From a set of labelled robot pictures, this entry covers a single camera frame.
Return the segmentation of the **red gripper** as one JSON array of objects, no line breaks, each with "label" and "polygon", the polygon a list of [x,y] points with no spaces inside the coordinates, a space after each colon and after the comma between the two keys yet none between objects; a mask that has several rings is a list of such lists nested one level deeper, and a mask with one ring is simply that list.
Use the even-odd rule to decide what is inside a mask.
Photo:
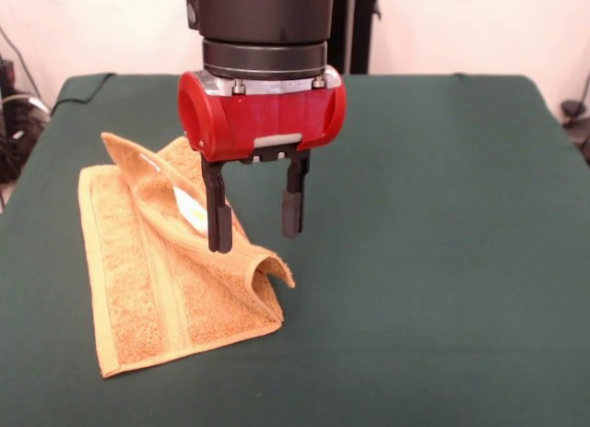
[{"label": "red gripper", "polygon": [[245,160],[258,148],[295,144],[289,155],[281,204],[286,238],[303,229],[305,177],[311,151],[339,134],[346,117],[342,76],[329,66],[319,77],[294,80],[226,79],[206,70],[186,72],[178,83],[178,112],[190,146],[200,152],[206,188],[208,247],[231,249],[231,209],[226,203],[224,162]]}]

